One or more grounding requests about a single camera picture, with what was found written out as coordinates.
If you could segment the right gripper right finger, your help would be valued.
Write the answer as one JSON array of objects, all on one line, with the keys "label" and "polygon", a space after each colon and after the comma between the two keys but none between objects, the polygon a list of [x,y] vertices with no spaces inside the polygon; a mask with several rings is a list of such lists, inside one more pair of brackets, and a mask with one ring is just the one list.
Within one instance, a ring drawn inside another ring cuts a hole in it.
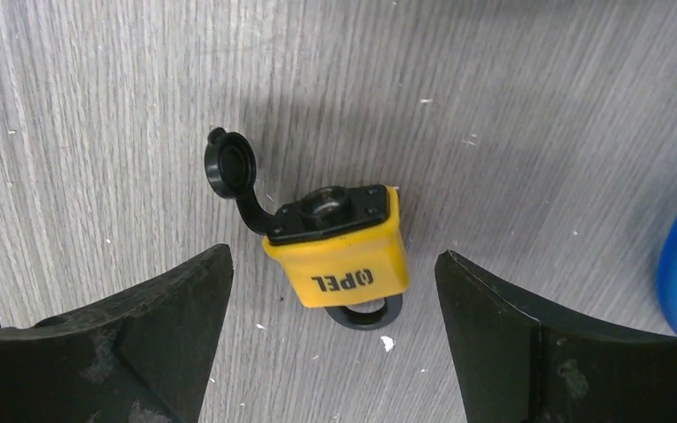
[{"label": "right gripper right finger", "polygon": [[677,338],[584,315],[448,250],[435,282],[470,422],[677,422]]}]

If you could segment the yellow black padlock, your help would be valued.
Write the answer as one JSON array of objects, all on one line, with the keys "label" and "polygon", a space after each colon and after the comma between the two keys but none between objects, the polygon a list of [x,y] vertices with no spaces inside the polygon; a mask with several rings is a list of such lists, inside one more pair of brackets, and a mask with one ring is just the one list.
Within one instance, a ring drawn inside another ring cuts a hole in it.
[{"label": "yellow black padlock", "polygon": [[269,213],[255,193],[249,141],[221,127],[207,136],[204,166],[212,190],[262,236],[304,307],[351,330],[381,329],[400,316],[409,275],[397,188],[328,186]]}]

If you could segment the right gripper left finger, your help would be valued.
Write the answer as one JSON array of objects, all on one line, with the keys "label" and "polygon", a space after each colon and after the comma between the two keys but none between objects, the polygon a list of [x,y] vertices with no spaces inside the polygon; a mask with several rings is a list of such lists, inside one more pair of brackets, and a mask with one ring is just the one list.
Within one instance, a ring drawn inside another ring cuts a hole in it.
[{"label": "right gripper left finger", "polygon": [[219,244],[32,327],[0,329],[0,422],[195,422],[234,267]]}]

